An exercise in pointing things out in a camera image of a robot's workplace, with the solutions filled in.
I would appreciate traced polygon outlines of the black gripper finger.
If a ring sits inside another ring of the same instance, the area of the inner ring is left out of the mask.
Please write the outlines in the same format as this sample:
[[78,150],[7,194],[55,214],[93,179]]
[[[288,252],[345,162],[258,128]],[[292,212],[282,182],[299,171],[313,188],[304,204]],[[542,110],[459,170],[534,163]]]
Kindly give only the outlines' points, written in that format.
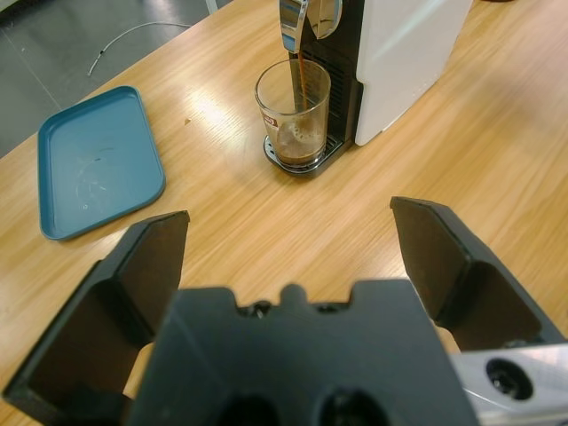
[[503,262],[447,206],[390,201],[406,274],[434,323],[463,351],[565,343]]
[[181,210],[130,226],[98,260],[2,392],[43,425],[123,425],[123,392],[139,352],[178,289],[190,217]]

